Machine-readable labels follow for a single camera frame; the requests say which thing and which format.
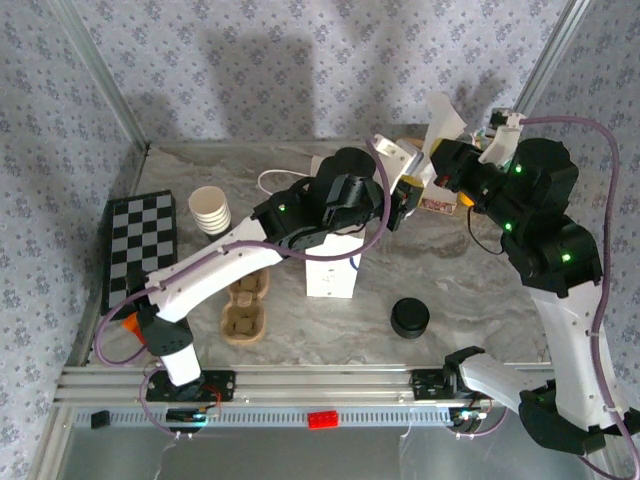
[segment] white box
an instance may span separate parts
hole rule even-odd
[[[324,158],[314,156],[311,159],[311,175],[315,176]],[[349,232],[356,227],[348,227],[340,231]],[[317,247],[309,248],[309,255],[322,255],[328,257],[350,252],[364,244],[364,229],[351,235],[327,235],[324,243]],[[360,255],[353,257],[352,262],[347,258],[336,262],[313,262],[306,260],[305,269],[307,276],[307,296],[309,297],[335,297],[352,298],[356,285]]]

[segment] stacked paper cups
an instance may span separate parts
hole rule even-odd
[[[231,230],[231,212],[224,192],[218,187],[201,187],[189,197],[189,209],[198,228],[216,241]]]

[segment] white cable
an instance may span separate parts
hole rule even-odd
[[[264,193],[266,193],[267,195],[273,195],[273,193],[271,193],[269,190],[267,190],[266,188],[264,188],[262,186],[262,177],[264,177],[265,175],[267,175],[269,173],[288,173],[290,175],[296,175],[298,177],[308,177],[309,176],[306,173],[294,172],[293,170],[283,170],[283,169],[280,169],[280,168],[272,168],[270,170],[265,170],[260,175],[258,175],[258,188],[260,190],[262,190]]]

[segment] floral wallpaper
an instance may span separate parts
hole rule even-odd
[[[151,142],[416,131],[513,105],[566,0],[76,2]]]
[[[608,128],[620,145],[612,228],[613,292],[605,328],[614,366],[640,402],[640,3],[594,2],[533,116],[573,114]],[[602,241],[611,168],[601,135],[581,127],[529,128],[561,140],[580,168],[571,214]]]
[[[99,264],[130,147],[46,2],[3,2],[0,478],[25,478]]]

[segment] black bracket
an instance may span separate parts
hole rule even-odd
[[[203,370],[197,380],[176,387],[165,370],[153,374],[147,388],[147,402],[230,402],[236,388],[236,372],[233,370]]]
[[[411,372],[414,400],[450,399],[453,390],[447,385],[441,368],[423,368]]]

